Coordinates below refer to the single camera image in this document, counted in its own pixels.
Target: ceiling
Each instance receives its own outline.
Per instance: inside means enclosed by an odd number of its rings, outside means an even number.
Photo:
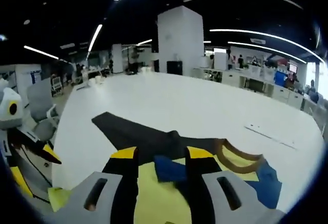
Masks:
[[[159,13],[184,5],[203,16],[204,37],[212,45],[228,41],[252,44],[250,37],[263,39],[265,46],[287,52],[307,62],[316,57],[290,43],[262,35],[210,32],[210,29],[244,29],[287,38],[323,56],[328,35],[321,0],[1,0],[1,64],[46,63],[54,59],[26,50],[24,45],[67,59],[70,53],[87,52],[87,45],[99,24],[103,27],[93,50],[110,49],[112,44],[136,44],[153,39],[157,46],[156,19]],[[317,38],[320,27],[320,44]],[[60,46],[73,43],[74,47]]]

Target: cable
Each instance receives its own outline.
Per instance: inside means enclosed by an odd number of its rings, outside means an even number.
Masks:
[[[45,200],[45,199],[43,199],[43,198],[41,198],[41,197],[39,197],[39,196],[36,196],[35,194],[33,194],[33,197],[35,197],[35,198],[37,198],[37,199],[40,199],[41,201],[50,204],[50,202],[49,202],[48,200]]]
[[[42,176],[43,179],[45,179],[45,181],[52,187],[52,183],[46,178],[46,176],[36,167],[36,165],[34,165],[30,158],[27,156],[26,151],[24,150],[24,148],[22,147],[22,151],[24,152],[27,160],[30,162],[30,164],[39,172],[39,174]]]

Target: gray chair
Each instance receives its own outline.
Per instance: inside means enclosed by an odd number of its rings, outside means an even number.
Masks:
[[[49,141],[57,128],[59,116],[51,95],[50,78],[31,85],[27,89],[31,117],[37,123],[33,132],[41,141]]]

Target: robot eye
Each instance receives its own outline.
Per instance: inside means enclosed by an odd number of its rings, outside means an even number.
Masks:
[[[17,112],[17,104],[11,104],[9,107],[9,113],[11,115],[14,115],[16,114],[16,112]]]

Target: brown collar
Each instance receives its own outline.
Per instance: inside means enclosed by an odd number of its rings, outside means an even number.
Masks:
[[[231,171],[238,173],[238,174],[248,174],[257,171],[259,166],[265,162],[265,158],[263,155],[252,155],[247,154],[245,152],[239,151],[236,147],[234,147],[230,142],[225,139],[216,139],[217,142],[217,150],[216,155],[219,159],[219,161],[226,166]],[[254,161],[253,164],[246,166],[246,167],[239,167],[235,164],[233,164],[229,159],[226,158],[226,156],[223,154],[223,147],[226,147],[229,151],[233,152],[235,155],[244,158],[249,161]]]

